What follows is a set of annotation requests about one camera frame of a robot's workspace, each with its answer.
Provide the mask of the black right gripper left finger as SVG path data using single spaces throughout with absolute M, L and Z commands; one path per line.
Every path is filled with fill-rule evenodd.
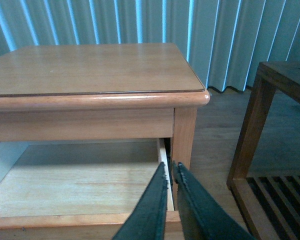
M 114 240 L 163 240 L 166 225 L 168 181 L 161 162 L 130 216 Z

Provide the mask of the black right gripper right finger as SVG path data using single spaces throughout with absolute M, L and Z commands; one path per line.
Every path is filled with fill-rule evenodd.
M 177 206 L 186 240 L 254 240 L 181 163 L 173 163 Z

